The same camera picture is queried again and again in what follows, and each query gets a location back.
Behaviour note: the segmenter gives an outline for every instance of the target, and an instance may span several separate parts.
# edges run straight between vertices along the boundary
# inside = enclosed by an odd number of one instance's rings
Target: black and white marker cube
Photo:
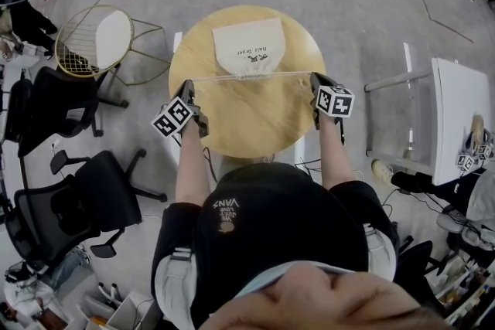
[[[487,160],[488,158],[490,158],[490,154],[492,152],[492,149],[489,145],[480,145],[478,147],[478,158],[481,160],[481,161],[485,161]]]
[[[316,108],[330,117],[350,117],[354,94],[344,87],[319,86]]]
[[[457,157],[457,168],[463,172],[469,172],[474,164],[474,159],[470,155],[461,154]]]
[[[165,138],[168,138],[183,129],[192,116],[193,112],[189,107],[179,97],[175,97],[165,109],[153,118],[152,126]]]

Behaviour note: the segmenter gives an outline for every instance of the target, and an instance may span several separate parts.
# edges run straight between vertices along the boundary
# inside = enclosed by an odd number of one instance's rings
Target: concrete floor
[[[60,26],[76,12],[97,0],[57,0],[52,20]],[[487,73],[495,83],[493,71],[493,39],[495,15],[484,0],[425,0],[432,18],[461,32],[455,34],[428,19],[422,0],[102,0],[115,5],[132,17],[154,22],[164,27],[165,39],[157,34],[143,40],[142,48],[157,56],[171,58],[175,32],[187,32],[196,22],[216,10],[232,5],[263,5],[287,13],[299,21],[318,43],[326,62],[327,73],[357,94],[353,116],[346,121],[346,149],[353,167],[376,190],[382,201],[392,190],[379,183],[370,171],[371,159],[365,155],[367,142],[375,148],[403,153],[407,147],[408,98],[404,90],[392,90],[388,97],[365,97],[365,83],[405,71],[403,42],[417,47],[425,66],[433,56],[459,63]],[[127,80],[153,76],[162,67],[137,56],[129,56],[119,72]],[[168,75],[164,74],[143,87],[123,87],[119,82],[106,84],[109,97],[128,99],[125,111],[101,105],[99,115],[105,132],[93,138],[84,131],[62,146],[70,156],[95,155],[103,149],[112,150],[121,164],[128,164],[137,148],[148,156],[141,161],[132,179],[136,185],[166,192],[174,200],[176,172],[166,154],[163,140],[149,126],[161,104],[169,99]],[[48,166],[51,153],[49,139],[26,158],[31,186],[41,187],[60,180],[52,176]],[[306,136],[306,160],[319,158],[318,135]],[[217,167],[218,158],[214,155]],[[277,155],[279,161],[290,162],[290,151]],[[435,225],[436,213],[412,197],[395,193],[389,200],[394,207],[391,218],[399,223],[404,238],[408,234],[417,242],[433,240],[435,255],[446,251],[446,233]],[[144,215],[161,216],[165,204],[139,197]],[[106,284],[116,282],[125,294],[134,289],[149,293],[152,255],[160,227],[158,217],[129,227],[116,243],[118,255],[110,260],[95,258],[97,276]],[[87,245],[96,241],[87,241]]]

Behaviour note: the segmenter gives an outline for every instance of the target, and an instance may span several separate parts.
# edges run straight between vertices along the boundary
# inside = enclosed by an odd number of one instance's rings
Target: office chair
[[[442,262],[438,262],[431,258],[433,250],[431,240],[406,250],[412,241],[412,237],[408,237],[406,246],[399,250],[394,283],[406,290],[421,306],[428,307],[445,317],[446,310],[433,294],[425,275],[432,270],[431,268],[426,270],[428,264],[433,264],[433,269],[438,268],[438,274],[441,274],[449,259],[446,257]]]
[[[137,189],[129,178],[146,151],[138,150],[124,172],[109,151],[93,158],[68,158],[65,151],[53,157],[52,173],[65,165],[85,162],[74,175],[41,189],[15,193],[15,207],[7,213],[5,228],[19,255],[28,261],[56,266],[77,244],[117,230],[106,243],[92,246],[96,257],[115,256],[115,241],[125,227],[142,221],[136,194],[166,202],[165,194]]]
[[[21,158],[53,134],[72,138],[91,126],[95,137],[103,136],[96,128],[98,104],[129,105],[126,100],[117,103],[98,97],[104,78],[77,79],[48,66],[41,68],[34,84],[21,78],[10,92],[5,139],[19,143]]]

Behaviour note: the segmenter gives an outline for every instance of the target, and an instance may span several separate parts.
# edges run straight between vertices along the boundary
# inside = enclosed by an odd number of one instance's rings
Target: round wooden table
[[[315,40],[297,21],[273,9],[241,5],[208,15],[183,37],[170,67],[170,94],[184,80],[228,74],[217,65],[212,29],[270,18],[281,19],[285,35],[285,55],[276,72],[325,73]],[[272,155],[293,145],[313,128],[309,74],[196,81],[194,87],[195,103],[210,122],[210,134],[203,144],[222,155]]]

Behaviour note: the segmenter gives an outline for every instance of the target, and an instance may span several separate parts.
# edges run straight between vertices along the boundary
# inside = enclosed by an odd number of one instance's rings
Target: white bag
[[[213,41],[220,66],[239,77],[273,73],[285,54],[279,18],[215,28]]]

